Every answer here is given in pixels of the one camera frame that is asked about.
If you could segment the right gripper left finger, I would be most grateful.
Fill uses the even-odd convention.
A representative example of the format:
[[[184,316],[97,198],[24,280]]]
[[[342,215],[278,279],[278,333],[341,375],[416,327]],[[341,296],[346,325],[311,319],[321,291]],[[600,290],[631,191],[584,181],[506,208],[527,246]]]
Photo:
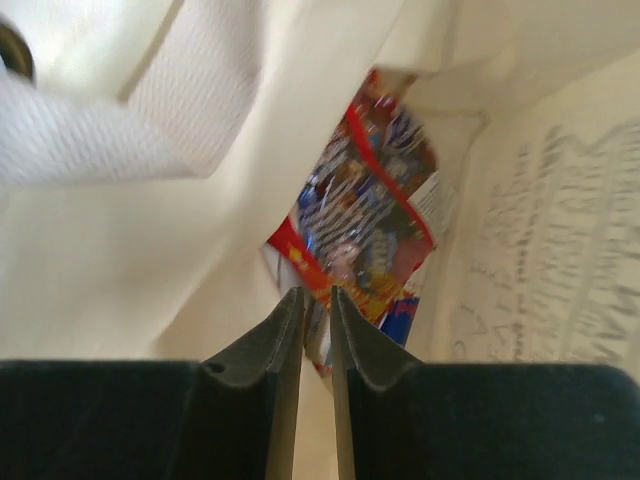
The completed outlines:
[[[288,479],[304,294],[208,360],[1,365],[5,479]]]

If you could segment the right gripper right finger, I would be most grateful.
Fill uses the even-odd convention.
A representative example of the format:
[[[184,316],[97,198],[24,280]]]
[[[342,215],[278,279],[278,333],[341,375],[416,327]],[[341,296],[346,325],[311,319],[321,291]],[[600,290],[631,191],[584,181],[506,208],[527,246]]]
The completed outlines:
[[[639,388],[596,364],[425,363],[331,293],[343,479],[635,479]]]

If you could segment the red snack bag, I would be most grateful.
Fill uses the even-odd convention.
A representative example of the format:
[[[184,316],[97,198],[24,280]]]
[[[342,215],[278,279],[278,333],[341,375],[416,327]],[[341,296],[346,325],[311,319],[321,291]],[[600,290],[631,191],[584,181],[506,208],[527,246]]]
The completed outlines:
[[[405,345],[442,236],[436,151],[403,100],[412,82],[389,87],[379,71],[368,73],[268,240],[311,296],[304,349],[323,377],[332,370],[332,287]]]

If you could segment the beige canvas tote bag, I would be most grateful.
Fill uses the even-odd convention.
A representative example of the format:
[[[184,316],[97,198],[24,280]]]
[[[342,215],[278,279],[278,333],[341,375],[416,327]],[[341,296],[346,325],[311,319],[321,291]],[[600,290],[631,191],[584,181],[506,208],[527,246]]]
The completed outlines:
[[[268,240],[372,70],[413,80],[445,209],[398,345],[639,388],[635,1],[3,2],[1,365],[202,362],[299,288],[288,479],[343,479]]]

